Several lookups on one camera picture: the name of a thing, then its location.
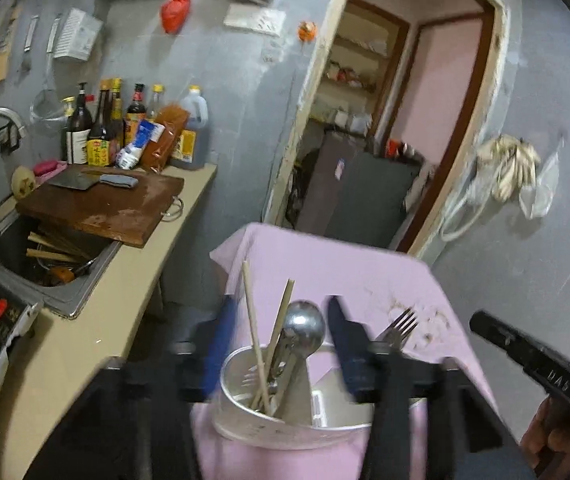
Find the pink wall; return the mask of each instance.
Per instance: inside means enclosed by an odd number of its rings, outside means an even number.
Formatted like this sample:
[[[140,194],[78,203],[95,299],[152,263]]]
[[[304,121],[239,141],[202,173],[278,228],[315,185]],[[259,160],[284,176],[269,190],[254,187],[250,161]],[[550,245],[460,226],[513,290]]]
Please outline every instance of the pink wall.
[[[391,137],[439,164],[454,130],[476,60],[481,20],[423,29]]]

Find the glass bottle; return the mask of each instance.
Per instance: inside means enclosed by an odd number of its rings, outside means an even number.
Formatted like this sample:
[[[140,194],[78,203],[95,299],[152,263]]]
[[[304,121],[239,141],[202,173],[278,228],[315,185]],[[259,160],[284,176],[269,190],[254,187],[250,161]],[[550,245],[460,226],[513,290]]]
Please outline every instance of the glass bottle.
[[[66,97],[63,99],[63,112],[65,113],[65,126],[60,133],[60,160],[67,160],[68,158],[68,131],[70,131],[70,123],[72,114],[74,113],[74,101],[76,98]]]
[[[116,138],[116,151],[124,148],[125,124],[123,123],[123,99],[121,99],[121,78],[112,79],[112,129]]]
[[[96,120],[88,135],[88,164],[110,166],[116,160],[116,136],[111,128],[110,80],[101,81]]]
[[[76,107],[70,117],[66,142],[68,162],[70,164],[88,163],[88,135],[92,128],[92,114],[86,107],[86,84],[78,84]]]
[[[163,107],[163,90],[163,85],[155,84],[153,87],[154,93],[152,94],[152,101],[150,101],[149,107],[147,108],[147,118],[150,121],[156,120],[158,112]]]
[[[136,83],[134,86],[134,95],[132,96],[132,102],[127,108],[127,113],[125,114],[125,146],[127,146],[134,137],[136,132],[139,130],[139,123],[145,119],[145,114],[147,108],[143,104],[143,89],[145,85],[143,83]]]

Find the table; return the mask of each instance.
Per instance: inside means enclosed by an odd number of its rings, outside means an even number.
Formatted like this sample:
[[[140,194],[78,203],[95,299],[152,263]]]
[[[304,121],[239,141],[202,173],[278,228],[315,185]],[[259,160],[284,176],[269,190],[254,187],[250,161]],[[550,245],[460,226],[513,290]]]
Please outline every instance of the table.
[[[0,393],[0,479],[21,480],[70,404],[110,356],[126,357],[165,261],[216,173],[166,168],[185,179],[183,216],[161,222],[142,249],[122,246],[75,320],[44,310],[11,360]]]
[[[257,325],[267,344],[288,278],[295,280],[292,300],[310,300],[324,310],[325,298],[343,297],[346,314],[364,323],[373,338],[406,306],[419,320],[405,353],[428,362],[453,356],[495,408],[495,400],[465,331],[442,289],[423,262],[405,254],[346,244],[264,224],[249,224],[210,253],[238,301],[233,348],[251,344],[241,263],[249,262]],[[314,384],[328,369],[309,367]],[[412,408],[412,478],[423,478],[427,410]],[[280,451],[249,447],[219,436],[208,405],[195,405],[192,425],[206,480],[354,480],[358,478],[366,435],[315,450]]]

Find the wooden cutting board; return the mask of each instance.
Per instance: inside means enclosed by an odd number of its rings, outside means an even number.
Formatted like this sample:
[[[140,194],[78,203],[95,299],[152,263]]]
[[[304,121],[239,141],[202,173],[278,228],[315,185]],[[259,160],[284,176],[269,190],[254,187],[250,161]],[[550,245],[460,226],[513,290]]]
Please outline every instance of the wooden cutting board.
[[[71,167],[94,174],[133,176],[139,185],[134,189],[121,189],[98,183],[79,191],[45,182],[19,200],[16,210],[39,220],[140,248],[161,221],[173,197],[183,190],[182,178],[76,164]]]

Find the cleaver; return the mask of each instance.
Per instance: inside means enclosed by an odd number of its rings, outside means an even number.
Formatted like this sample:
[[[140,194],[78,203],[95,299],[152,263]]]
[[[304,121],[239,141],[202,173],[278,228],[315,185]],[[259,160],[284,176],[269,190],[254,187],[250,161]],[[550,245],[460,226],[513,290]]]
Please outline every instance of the cleaver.
[[[99,182],[114,187],[124,187],[126,189],[134,189],[139,183],[138,179],[132,176],[113,173],[93,173],[92,171],[81,172],[73,168],[67,168],[65,171],[48,179],[45,183],[85,191]]]

